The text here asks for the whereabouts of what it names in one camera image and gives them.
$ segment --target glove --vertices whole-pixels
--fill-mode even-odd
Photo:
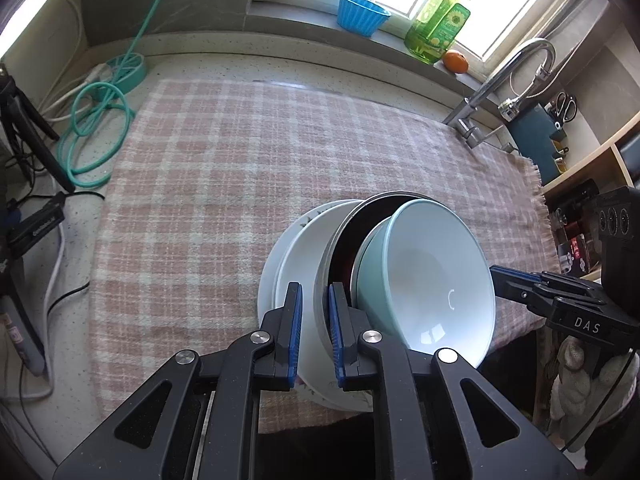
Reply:
[[[562,342],[558,351],[560,369],[551,389],[550,416],[552,420],[560,421],[560,437],[565,442],[571,440],[593,415],[629,359],[629,354],[611,358],[592,380],[582,369],[587,351],[594,350],[585,348],[580,340],[572,336]],[[636,392],[639,365],[640,360],[635,354],[609,400],[589,427],[567,448],[569,451],[578,451],[597,426],[609,422],[625,409]]]

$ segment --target pink plaid cloth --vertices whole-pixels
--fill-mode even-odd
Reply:
[[[120,152],[91,278],[92,379],[107,416],[172,354],[258,326],[262,266],[303,212],[415,190],[445,203],[490,264],[558,270],[530,160],[471,151],[448,126],[365,100],[265,83],[162,81]],[[498,299],[493,348],[541,326]],[[265,394],[260,430],[344,417]]]

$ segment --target fluorescent light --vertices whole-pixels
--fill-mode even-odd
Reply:
[[[0,58],[6,54],[12,44],[20,37],[22,32],[47,0],[25,0],[20,8],[9,19],[6,27],[0,34]]]

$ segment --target wooden shelf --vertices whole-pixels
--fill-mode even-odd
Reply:
[[[635,133],[640,124],[640,112],[607,139],[599,148],[587,155],[583,160],[570,167],[559,177],[542,187],[542,193],[553,198],[588,178],[596,181],[600,192],[615,189],[619,186],[632,186],[633,181],[622,160],[618,143],[625,137]]]
[[[602,272],[602,269],[600,268],[600,266],[597,266],[589,274],[587,274],[586,276],[583,276],[582,278],[584,280],[589,280],[590,282],[595,282],[596,280],[600,279],[601,272]]]

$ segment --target stacked dishes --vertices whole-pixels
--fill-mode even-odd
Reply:
[[[302,215],[265,263],[260,322],[267,310],[283,305],[289,282],[301,283],[303,291],[296,390],[328,408],[372,410],[369,394],[337,386],[330,283],[342,282],[351,306],[408,348],[433,353],[449,346],[478,366],[493,335],[493,282],[477,241],[454,213],[418,193],[341,200]]]

